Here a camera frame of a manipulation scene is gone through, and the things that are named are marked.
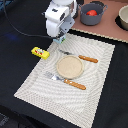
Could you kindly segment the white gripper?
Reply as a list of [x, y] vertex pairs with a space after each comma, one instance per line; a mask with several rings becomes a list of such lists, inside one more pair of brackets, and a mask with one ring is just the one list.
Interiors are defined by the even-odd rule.
[[47, 34], [51, 37], [64, 35], [74, 25], [76, 1], [51, 1], [45, 12]]

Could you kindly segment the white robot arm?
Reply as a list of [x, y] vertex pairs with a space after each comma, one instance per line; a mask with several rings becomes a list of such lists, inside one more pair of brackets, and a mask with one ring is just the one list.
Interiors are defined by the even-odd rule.
[[47, 34], [51, 37], [65, 35], [74, 25], [76, 0], [52, 0], [45, 12]]

